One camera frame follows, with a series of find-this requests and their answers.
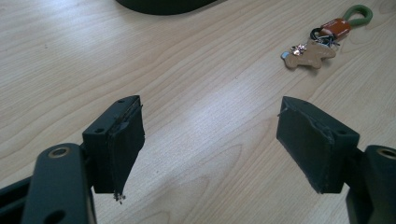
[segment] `keychain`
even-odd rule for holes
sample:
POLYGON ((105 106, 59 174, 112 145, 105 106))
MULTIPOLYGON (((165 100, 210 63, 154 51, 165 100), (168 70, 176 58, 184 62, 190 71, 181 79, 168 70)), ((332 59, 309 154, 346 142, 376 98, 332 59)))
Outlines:
POLYGON ((291 47, 290 51, 282 53, 281 58, 288 68, 307 65, 319 69, 322 59, 335 57, 332 46, 339 46, 337 40, 344 38, 351 29, 368 24, 372 18, 373 12, 370 8, 363 5, 351 7, 343 18, 334 19, 313 29, 311 39, 306 44, 291 47), (363 18, 349 21, 355 13, 360 13, 363 18))

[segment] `wooden table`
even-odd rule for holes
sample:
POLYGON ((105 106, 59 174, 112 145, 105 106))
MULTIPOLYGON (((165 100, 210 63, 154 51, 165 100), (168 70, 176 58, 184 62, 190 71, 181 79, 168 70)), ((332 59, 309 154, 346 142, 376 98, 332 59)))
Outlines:
POLYGON ((313 103, 396 147, 396 2, 219 1, 160 17, 113 0, 0 2, 0 187, 139 94, 146 144, 127 200, 95 195, 99 223, 348 223, 345 197, 317 195, 276 140, 282 96, 313 103), (280 54, 356 4, 369 25, 319 70, 280 54))

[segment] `orange tag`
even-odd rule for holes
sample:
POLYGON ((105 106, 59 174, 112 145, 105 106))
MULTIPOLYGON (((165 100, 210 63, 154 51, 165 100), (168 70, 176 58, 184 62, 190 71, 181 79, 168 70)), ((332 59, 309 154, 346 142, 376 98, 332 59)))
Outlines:
POLYGON ((321 35, 334 35, 335 39, 343 38, 351 29, 349 22, 337 18, 320 26, 321 35))

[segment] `light wood surface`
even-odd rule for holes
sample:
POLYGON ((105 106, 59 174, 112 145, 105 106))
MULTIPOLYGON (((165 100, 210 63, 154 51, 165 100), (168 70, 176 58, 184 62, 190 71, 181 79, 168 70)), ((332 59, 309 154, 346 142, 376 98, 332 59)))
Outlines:
POLYGON ((99 223, 348 223, 276 140, 284 95, 325 110, 368 145, 396 147, 396 2, 227 0, 158 17, 113 0, 0 2, 0 187, 139 94, 146 144, 124 204, 95 195, 99 223), (364 4, 367 26, 321 69, 280 54, 364 4))

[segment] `mounting hole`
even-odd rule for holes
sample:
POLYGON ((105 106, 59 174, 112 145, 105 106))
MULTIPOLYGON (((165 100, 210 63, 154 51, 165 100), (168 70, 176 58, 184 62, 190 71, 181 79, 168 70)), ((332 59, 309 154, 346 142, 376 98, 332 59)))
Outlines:
POLYGON ((96 129, 95 133, 102 133, 105 129, 96 129))
POLYGON ((65 216, 66 213, 63 210, 58 210, 49 214, 44 220, 44 223, 45 224, 59 223, 64 219, 65 216))
POLYGON ((387 149, 387 148, 379 148, 376 152, 379 153, 379 155, 386 157, 391 160, 396 160, 396 152, 387 149))
POLYGON ((343 130, 338 130, 337 131, 339 134, 347 134, 347 132, 346 131, 343 131, 343 130))
POLYGON ((49 157, 53 159, 61 158, 70 152, 70 147, 57 147, 49 153, 49 157))

